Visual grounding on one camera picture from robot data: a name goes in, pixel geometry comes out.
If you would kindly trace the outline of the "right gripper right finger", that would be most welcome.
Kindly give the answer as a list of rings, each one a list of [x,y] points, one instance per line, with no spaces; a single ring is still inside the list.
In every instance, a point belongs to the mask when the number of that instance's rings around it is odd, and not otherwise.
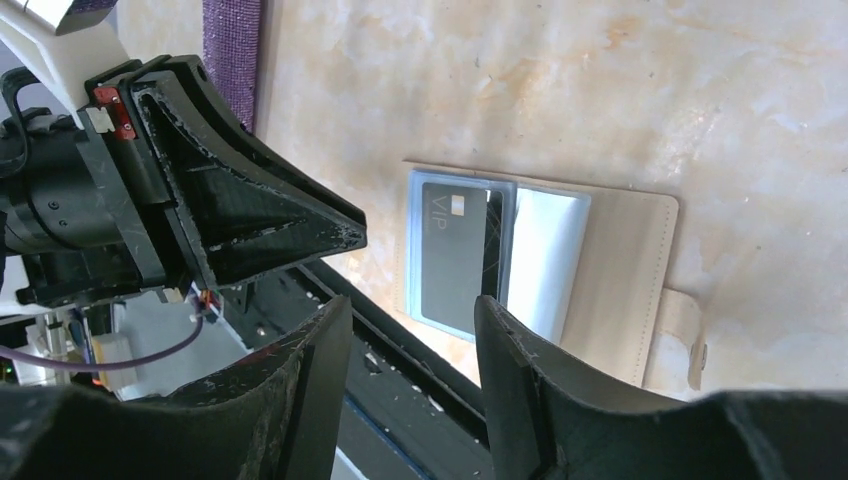
[[[499,479],[843,479],[843,391],[721,391],[693,402],[595,369],[475,302]]]

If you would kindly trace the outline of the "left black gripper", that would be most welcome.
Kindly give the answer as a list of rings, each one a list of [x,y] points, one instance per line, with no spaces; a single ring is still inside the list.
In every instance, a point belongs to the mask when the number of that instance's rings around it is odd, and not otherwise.
[[[367,244],[364,212],[249,132],[197,55],[90,78],[72,115],[22,108],[36,81],[1,78],[3,250],[23,265],[21,305],[180,300],[196,268],[229,287]]]

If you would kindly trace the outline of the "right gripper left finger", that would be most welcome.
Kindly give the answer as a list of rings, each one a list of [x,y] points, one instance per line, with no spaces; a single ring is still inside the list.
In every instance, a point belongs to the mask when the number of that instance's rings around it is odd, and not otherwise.
[[[277,341],[165,397],[5,387],[1,475],[327,479],[351,344],[351,303],[338,296]]]

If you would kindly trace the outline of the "beige card holder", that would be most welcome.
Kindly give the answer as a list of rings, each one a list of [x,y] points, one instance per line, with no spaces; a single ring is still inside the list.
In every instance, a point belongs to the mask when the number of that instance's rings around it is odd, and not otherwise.
[[[407,162],[398,203],[398,310],[421,314],[423,185],[504,193],[499,294],[524,326],[637,387],[685,397],[707,358],[696,300],[665,283],[678,201],[669,195]]]

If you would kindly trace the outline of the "purple glitter microphone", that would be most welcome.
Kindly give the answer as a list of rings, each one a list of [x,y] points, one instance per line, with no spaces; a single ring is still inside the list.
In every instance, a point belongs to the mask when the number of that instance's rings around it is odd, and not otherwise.
[[[242,125],[254,129],[263,2],[202,2],[204,66]]]

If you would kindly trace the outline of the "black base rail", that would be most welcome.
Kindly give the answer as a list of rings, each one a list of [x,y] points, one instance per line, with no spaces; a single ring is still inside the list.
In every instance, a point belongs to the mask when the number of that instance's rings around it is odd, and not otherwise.
[[[353,339],[333,478],[491,479],[480,389],[322,261],[221,291],[227,322],[257,349],[333,297]]]

